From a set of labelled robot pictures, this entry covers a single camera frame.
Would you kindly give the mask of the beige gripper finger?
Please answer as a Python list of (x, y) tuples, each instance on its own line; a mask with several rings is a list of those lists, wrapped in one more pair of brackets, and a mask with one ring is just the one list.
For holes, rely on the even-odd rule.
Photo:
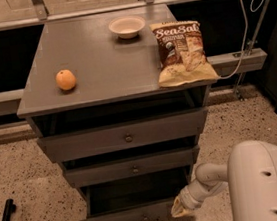
[(177, 210), (172, 211), (172, 215), (174, 218), (178, 217), (185, 217), (186, 215), (189, 215), (191, 213), (190, 209), (187, 208), (178, 208)]
[(172, 211), (173, 210), (177, 210), (178, 208), (184, 208), (183, 204), (182, 204), (182, 201), (181, 199), (179, 198), (179, 196), (177, 196), (175, 199), (174, 199), (174, 203), (172, 205), (172, 209), (171, 209), (171, 214), (172, 214)]

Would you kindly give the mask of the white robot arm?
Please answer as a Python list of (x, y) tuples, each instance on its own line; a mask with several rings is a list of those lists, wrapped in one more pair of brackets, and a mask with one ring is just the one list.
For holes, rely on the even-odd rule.
[(277, 146), (258, 140), (235, 145), (224, 165), (200, 164), (175, 197), (171, 215), (184, 217), (207, 197), (229, 190), (234, 221), (277, 221)]

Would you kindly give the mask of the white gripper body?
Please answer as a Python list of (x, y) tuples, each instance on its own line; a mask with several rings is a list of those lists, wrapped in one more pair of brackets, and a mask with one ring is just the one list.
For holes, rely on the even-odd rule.
[(208, 193), (209, 191), (206, 185), (197, 180), (193, 180), (189, 185), (181, 189), (179, 198), (185, 209), (193, 211), (194, 209), (201, 208)]

